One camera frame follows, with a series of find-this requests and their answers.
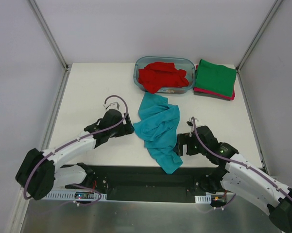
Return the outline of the teal t shirt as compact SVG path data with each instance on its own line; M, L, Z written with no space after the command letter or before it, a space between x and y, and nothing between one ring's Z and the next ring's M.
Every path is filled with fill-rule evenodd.
M165 173L173 174L183 164L173 150L180 121L179 107L168 103L166 97L146 92L138 115L140 121L133 124L136 135Z

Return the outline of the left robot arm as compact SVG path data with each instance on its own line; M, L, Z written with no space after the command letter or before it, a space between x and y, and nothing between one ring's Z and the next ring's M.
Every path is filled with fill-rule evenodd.
M109 109L102 118L88 125L69 142L39 151L29 150L16 174L16 181L23 187L24 198L40 200L53 188L71 185L83 189L92 188L94 171L79 162L65 166L73 158L106 143L112 137L121 137L134 132L128 113Z

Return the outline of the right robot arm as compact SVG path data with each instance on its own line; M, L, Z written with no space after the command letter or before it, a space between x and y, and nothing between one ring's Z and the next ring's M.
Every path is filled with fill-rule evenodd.
M203 191L231 191L267 214L278 229L292 232L292 187L252 165L230 144L219 142L207 126L178 134L174 148L177 155L184 154L183 146L187 155L202 154L217 166L199 182Z

